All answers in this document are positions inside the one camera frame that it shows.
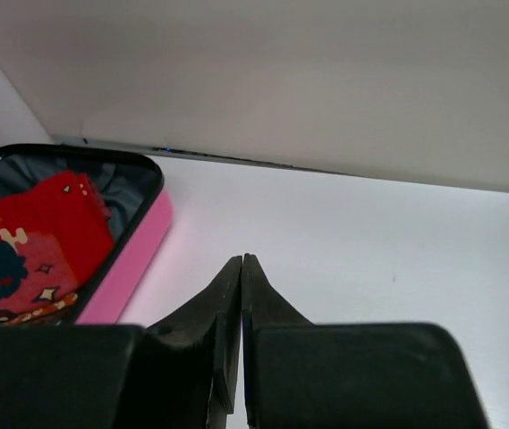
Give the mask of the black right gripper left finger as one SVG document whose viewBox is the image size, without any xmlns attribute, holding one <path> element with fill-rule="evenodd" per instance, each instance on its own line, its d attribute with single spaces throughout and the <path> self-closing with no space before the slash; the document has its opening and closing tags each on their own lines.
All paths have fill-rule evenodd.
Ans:
<svg viewBox="0 0 509 429">
<path fill-rule="evenodd" d="M 150 327 L 0 326 L 0 428 L 222 428 L 233 412 L 242 261 Z"/>
</svg>

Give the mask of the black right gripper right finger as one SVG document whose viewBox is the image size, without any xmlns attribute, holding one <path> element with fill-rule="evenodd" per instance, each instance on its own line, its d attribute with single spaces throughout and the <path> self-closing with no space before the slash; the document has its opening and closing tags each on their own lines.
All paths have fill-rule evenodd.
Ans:
<svg viewBox="0 0 509 429">
<path fill-rule="evenodd" d="M 420 322 L 314 324 L 241 273 L 244 400 L 252 428 L 486 428 L 461 348 Z"/>
</svg>

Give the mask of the pink hard-shell suitcase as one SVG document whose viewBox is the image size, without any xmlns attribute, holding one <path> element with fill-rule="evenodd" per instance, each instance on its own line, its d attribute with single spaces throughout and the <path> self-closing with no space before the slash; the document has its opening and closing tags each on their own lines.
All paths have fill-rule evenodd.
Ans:
<svg viewBox="0 0 509 429">
<path fill-rule="evenodd" d="M 115 322 L 172 219 L 146 156 L 0 147 L 0 325 Z"/>
</svg>

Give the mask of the red cartoon print cloth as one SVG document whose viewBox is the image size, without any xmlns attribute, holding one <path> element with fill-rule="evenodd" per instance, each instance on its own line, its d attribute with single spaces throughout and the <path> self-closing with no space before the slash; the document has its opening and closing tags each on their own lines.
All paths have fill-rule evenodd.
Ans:
<svg viewBox="0 0 509 429">
<path fill-rule="evenodd" d="M 0 324 L 68 309 L 115 241 L 85 173 L 64 171 L 0 198 Z"/>
</svg>

